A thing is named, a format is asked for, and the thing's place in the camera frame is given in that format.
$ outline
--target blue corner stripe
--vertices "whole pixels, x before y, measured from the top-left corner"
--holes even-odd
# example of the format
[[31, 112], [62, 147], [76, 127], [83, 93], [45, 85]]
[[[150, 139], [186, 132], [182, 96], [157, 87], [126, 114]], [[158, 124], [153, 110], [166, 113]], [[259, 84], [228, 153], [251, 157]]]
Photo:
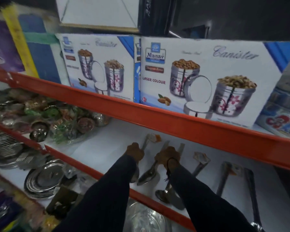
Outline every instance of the blue corner stripe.
[[283, 72], [290, 61], [290, 42], [264, 42], [263, 44], [279, 71]]
[[118, 36], [118, 39], [126, 48], [128, 53], [134, 58], [134, 37], [132, 36]]

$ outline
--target yellow tape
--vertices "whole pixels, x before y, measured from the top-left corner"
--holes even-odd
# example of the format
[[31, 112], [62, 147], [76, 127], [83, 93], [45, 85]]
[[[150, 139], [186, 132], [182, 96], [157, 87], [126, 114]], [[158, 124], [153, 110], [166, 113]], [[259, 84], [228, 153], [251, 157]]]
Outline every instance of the yellow tape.
[[13, 37], [19, 56], [22, 59], [26, 74], [28, 76], [39, 78], [39, 74], [31, 57], [31, 53], [28, 48], [25, 36], [23, 34], [22, 27], [20, 26], [20, 23], [18, 21], [18, 14], [15, 4], [3, 8], [1, 9], [1, 11]]

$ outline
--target dark sleeve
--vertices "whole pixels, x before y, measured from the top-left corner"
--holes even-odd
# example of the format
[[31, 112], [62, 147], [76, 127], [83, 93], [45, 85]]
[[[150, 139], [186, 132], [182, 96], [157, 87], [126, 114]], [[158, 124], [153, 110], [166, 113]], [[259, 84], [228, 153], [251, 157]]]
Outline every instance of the dark sleeve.
[[183, 166], [170, 176], [170, 183], [181, 197], [197, 232], [254, 231], [245, 216]]
[[122, 232], [129, 198], [129, 183], [136, 170], [133, 157], [124, 155], [91, 186], [67, 217], [53, 230]]

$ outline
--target almond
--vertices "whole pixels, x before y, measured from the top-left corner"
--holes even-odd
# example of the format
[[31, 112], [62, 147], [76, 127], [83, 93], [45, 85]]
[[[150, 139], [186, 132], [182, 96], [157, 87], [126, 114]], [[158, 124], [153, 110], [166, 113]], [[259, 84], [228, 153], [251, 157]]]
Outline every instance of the almond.
[[168, 97], [164, 97], [166, 101], [168, 101], [169, 103], [171, 103], [171, 100]]
[[158, 102], [159, 102], [159, 103], [165, 103], [165, 98], [159, 98], [159, 99], [158, 99]]

